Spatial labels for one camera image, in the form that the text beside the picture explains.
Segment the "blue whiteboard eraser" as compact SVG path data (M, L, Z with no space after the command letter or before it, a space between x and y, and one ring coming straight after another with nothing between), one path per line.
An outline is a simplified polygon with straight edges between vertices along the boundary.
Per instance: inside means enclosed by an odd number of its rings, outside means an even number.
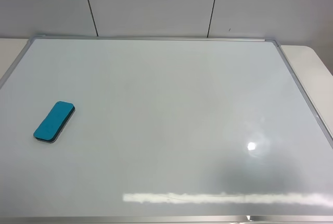
M34 131L33 137L46 143L54 143L75 112L72 103L58 101Z

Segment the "white whiteboard with aluminium frame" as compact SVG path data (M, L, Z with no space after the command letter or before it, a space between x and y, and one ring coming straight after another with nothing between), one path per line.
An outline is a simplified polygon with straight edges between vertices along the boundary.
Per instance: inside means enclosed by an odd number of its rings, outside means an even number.
M27 41L1 78L1 223L219 222L332 222L332 132L275 41Z

